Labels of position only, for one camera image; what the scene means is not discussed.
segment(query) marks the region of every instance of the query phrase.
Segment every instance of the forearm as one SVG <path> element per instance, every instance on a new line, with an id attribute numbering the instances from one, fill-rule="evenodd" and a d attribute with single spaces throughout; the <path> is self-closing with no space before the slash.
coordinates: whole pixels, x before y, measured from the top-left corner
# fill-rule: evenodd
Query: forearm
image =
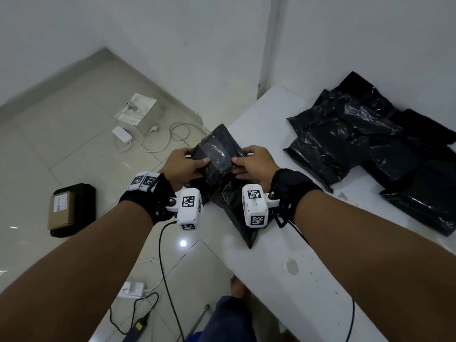
<path id="1" fill-rule="evenodd" d="M 302 198 L 294 220 L 323 264 L 387 339 L 449 340 L 453 335 L 453 254 L 317 190 Z"/>
<path id="2" fill-rule="evenodd" d="M 0 295 L 5 340 L 88 341 L 153 226 L 123 201 L 38 261 Z"/>

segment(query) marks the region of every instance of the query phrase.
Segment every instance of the hand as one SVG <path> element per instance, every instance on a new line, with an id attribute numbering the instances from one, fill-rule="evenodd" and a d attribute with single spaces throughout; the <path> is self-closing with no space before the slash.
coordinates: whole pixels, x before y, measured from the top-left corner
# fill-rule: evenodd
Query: hand
<path id="1" fill-rule="evenodd" d="M 236 178 L 238 179 L 258 180 L 263 191 L 269 192 L 272 178 L 280 167 L 276 165 L 268 149 L 262 146 L 250 145 L 242 150 L 246 155 L 250 153 L 253 153 L 253 155 L 247 157 L 233 157 L 233 163 L 240 167 L 234 168 L 232 172 L 236 174 Z"/>
<path id="2" fill-rule="evenodd" d="M 171 183 L 174 192 L 180 190 L 190 179 L 202 177 L 197 169 L 210 162 L 209 158 L 203 160 L 186 158 L 185 156 L 190 153 L 190 150 L 190 148 L 180 148 L 171 152 L 165 165 L 159 171 L 159 173 L 165 174 L 165 178 Z"/>

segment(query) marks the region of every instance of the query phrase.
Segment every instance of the person's right hand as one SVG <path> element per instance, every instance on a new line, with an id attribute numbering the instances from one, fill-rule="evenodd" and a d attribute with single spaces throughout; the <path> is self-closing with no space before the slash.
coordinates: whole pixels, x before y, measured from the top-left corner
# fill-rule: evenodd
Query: person's right hand
<path id="1" fill-rule="evenodd" d="M 242 150 L 246 155 L 251 153 L 253 155 L 233 157 L 233 163 L 239 166 L 239 168 L 234 168 L 232 172 L 236 174 L 237 179 L 258 180 L 263 191 L 269 192 L 272 178 L 280 167 L 276 165 L 268 149 L 262 146 L 250 145 Z"/>

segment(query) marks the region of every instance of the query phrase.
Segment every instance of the pile of black plastic packages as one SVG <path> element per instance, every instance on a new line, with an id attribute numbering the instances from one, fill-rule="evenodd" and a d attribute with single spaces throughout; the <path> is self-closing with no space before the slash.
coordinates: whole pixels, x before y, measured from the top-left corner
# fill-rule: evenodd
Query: pile of black plastic packages
<path id="1" fill-rule="evenodd" d="M 328 192 L 361 165 L 386 201 L 443 235 L 456 229 L 455 132 L 398 110 L 355 72 L 288 121 L 298 137 L 284 150 Z"/>
<path id="2" fill-rule="evenodd" d="M 244 153 L 225 125 L 220 124 L 191 150 L 194 160 L 209 157 L 211 162 L 200 170 L 202 178 L 190 180 L 185 186 L 199 189 L 204 204 L 212 201 L 224 209 L 248 248 L 252 248 L 258 229 L 245 224 L 242 187 L 253 181 L 238 180 L 231 173 L 235 167 L 231 158 L 235 156 L 244 157 Z M 266 225 L 271 223 L 272 219 L 270 216 Z"/>

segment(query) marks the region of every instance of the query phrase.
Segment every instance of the black and white square marker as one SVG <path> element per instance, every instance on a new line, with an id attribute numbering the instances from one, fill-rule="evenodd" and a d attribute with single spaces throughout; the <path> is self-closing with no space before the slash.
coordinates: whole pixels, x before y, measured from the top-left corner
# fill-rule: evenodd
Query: black and white square marker
<path id="1" fill-rule="evenodd" d="M 139 184 L 142 181 L 142 178 L 144 178 L 144 175 L 140 175 L 140 176 L 135 177 L 130 185 Z"/>
<path id="2" fill-rule="evenodd" d="M 265 224 L 264 216 L 252 216 L 250 218 L 250 225 L 252 226 L 262 226 L 263 224 Z"/>
<path id="3" fill-rule="evenodd" d="M 195 196 L 189 195 L 182 197 L 182 207 L 194 207 L 195 206 Z"/>
<path id="4" fill-rule="evenodd" d="M 184 230 L 192 230 L 196 229 L 194 224 L 182 224 L 182 229 Z"/>
<path id="5" fill-rule="evenodd" d="M 259 192 L 259 190 L 248 190 L 247 194 L 250 199 L 261 198 L 261 193 Z"/>
<path id="6" fill-rule="evenodd" d="M 156 177 L 146 176 L 142 184 L 148 185 L 148 186 L 153 186 L 155 184 L 155 181 L 157 181 Z"/>

